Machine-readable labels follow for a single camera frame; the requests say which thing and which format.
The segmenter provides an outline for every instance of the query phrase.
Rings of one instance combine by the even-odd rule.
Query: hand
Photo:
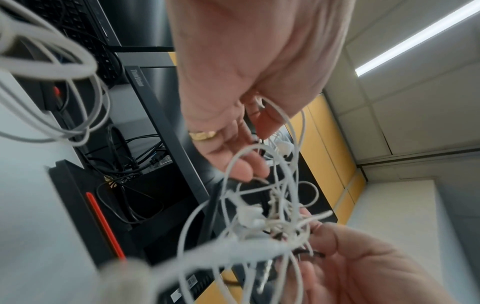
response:
[[[317,222],[310,244],[326,258],[299,263],[304,303],[456,303],[409,257],[364,233]],[[282,303],[294,303],[296,288],[295,274],[289,269]]]
[[[261,94],[289,116],[318,95],[337,61],[355,0],[168,0],[177,55],[181,108],[191,132],[218,131],[195,141],[200,153],[225,171],[232,156],[253,142],[246,110],[257,134],[267,138],[285,122],[254,101]],[[255,152],[231,177],[267,177]]]

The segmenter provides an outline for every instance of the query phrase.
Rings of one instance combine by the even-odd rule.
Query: gold ring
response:
[[[217,132],[216,131],[197,132],[197,133],[189,132],[188,134],[190,135],[192,140],[202,141],[202,140],[207,140],[214,137],[217,134]]]

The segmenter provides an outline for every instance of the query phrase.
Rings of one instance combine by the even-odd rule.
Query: red stripe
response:
[[[90,202],[91,207],[95,211],[96,217],[98,218],[103,230],[105,231],[105,233],[108,237],[108,240],[110,241],[110,244],[113,247],[113,250],[115,251],[116,255],[118,256],[119,259],[125,259],[124,251],[120,247],[120,244],[117,241],[117,238],[115,237],[112,229],[110,228],[110,225],[107,222],[107,219],[105,218],[104,214],[102,213],[102,210],[100,209],[99,204],[97,203],[97,200],[95,199],[95,196],[93,194],[91,194],[90,192],[87,192],[86,197],[88,198],[88,201]]]

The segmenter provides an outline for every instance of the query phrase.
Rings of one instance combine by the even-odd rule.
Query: ceiling light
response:
[[[385,53],[379,55],[378,57],[373,58],[366,64],[355,70],[357,76],[361,76],[366,72],[373,70],[379,65],[384,64],[385,62],[397,57],[398,55],[408,51],[409,49],[419,45],[420,43],[432,38],[433,36],[445,31],[446,29],[456,25],[462,20],[467,19],[468,17],[478,13],[480,11],[480,0],[474,0],[469,4],[459,8],[450,15],[440,19],[435,22],[428,28],[422,30],[421,32],[413,35],[404,42],[394,46]]]

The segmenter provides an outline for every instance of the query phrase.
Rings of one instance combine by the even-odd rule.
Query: white ceiling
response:
[[[480,17],[358,78],[355,68],[468,0],[357,0],[325,87],[357,161],[480,143]]]

